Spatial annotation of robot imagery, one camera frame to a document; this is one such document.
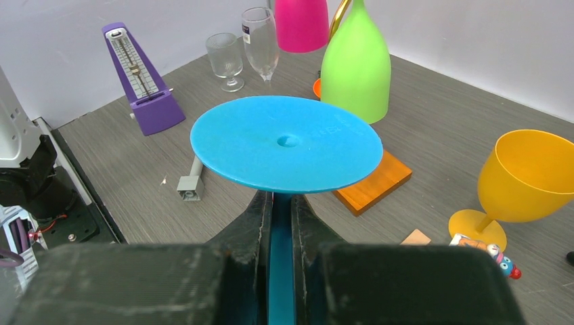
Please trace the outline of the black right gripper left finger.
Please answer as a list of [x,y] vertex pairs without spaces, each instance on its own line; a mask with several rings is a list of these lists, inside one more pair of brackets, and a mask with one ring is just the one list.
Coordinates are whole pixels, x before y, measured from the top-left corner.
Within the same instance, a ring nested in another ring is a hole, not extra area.
[[272,196],[204,244],[69,244],[43,258],[12,324],[264,324]]

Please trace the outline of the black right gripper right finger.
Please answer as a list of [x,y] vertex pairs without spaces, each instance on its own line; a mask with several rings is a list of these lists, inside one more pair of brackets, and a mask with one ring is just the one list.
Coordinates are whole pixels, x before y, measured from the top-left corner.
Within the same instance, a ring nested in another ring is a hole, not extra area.
[[476,248],[351,244],[291,201],[297,324],[524,324],[507,279]]

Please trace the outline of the gold rack with wooden base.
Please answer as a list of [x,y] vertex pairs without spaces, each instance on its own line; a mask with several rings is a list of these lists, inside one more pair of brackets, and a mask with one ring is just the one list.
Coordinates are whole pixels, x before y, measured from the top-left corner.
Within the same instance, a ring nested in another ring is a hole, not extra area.
[[409,167],[385,151],[373,173],[357,184],[335,191],[334,194],[352,214],[359,216],[403,185],[411,176],[412,170]]

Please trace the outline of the blue plastic wine glass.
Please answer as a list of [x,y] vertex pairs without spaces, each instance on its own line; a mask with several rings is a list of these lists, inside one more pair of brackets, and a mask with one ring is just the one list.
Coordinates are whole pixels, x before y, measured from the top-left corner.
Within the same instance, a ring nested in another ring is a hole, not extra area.
[[382,160],[380,137],[362,119],[331,104],[261,95],[206,111],[194,123],[190,143],[212,172],[272,193],[267,321],[294,324],[292,197],[365,179]]

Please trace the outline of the green plastic wine glass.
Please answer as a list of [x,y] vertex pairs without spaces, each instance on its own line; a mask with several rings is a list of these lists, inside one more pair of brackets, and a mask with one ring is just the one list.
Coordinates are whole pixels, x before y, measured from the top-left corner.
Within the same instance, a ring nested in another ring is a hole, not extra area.
[[363,0],[342,1],[332,19],[321,67],[320,100],[366,123],[387,114],[391,57]]

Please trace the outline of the pink plastic wine glass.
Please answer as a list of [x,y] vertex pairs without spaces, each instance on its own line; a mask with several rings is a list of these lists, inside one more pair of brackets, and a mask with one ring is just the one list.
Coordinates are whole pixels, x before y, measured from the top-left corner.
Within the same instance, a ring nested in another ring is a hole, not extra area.
[[277,0],[274,14],[281,50],[307,53],[328,43],[329,17],[326,0]]

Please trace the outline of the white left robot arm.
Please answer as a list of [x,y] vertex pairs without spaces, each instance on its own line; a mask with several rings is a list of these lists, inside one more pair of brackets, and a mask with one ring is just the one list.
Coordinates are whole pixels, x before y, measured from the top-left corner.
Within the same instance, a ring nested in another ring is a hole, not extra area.
[[78,198],[48,135],[28,117],[1,72],[1,206],[20,206],[37,221],[66,214]]

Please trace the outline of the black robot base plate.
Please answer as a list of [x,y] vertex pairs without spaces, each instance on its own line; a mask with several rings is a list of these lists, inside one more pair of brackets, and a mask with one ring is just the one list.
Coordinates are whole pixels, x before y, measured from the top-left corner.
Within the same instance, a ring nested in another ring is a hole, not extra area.
[[58,179],[76,193],[74,204],[66,211],[66,218],[57,220],[52,228],[39,235],[47,248],[84,242],[125,244],[127,241],[113,220],[103,200],[84,172],[63,135],[52,129],[43,118],[35,125],[50,136],[57,152],[55,168]]

